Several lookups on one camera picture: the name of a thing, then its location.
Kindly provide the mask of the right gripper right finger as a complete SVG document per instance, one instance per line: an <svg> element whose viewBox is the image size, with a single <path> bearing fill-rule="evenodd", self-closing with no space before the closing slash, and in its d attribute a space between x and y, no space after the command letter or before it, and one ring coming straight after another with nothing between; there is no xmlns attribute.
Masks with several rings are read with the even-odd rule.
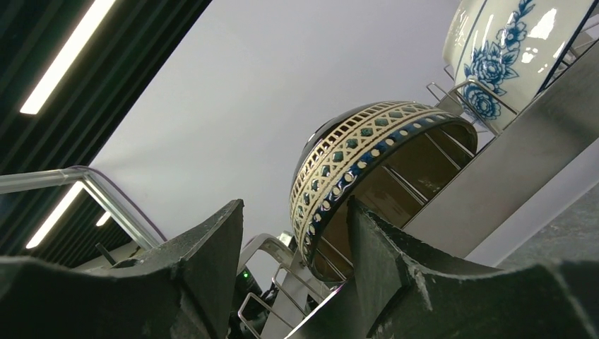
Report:
<svg viewBox="0 0 599 339"><path fill-rule="evenodd" d="M291 338L598 337L597 262L491 268L348 207L354 275Z"/></svg>

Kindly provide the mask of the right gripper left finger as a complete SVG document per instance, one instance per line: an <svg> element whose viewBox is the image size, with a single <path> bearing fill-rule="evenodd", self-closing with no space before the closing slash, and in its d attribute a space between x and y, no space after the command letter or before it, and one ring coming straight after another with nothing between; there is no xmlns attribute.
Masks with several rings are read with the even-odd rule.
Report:
<svg viewBox="0 0 599 339"><path fill-rule="evenodd" d="M1 259L2 338L224 338L242 244L240 199L111 268Z"/></svg>

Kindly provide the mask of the dark bowl with lattice band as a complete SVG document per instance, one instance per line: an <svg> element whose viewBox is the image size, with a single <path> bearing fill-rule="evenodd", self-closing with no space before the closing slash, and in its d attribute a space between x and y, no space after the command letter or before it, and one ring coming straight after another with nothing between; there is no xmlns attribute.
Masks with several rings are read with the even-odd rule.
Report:
<svg viewBox="0 0 599 339"><path fill-rule="evenodd" d="M324 282L349 278L349 199L403 227L477 149L469 121L419 102L373 102L328 120L304 145L290 187L290 220L305 266Z"/></svg>

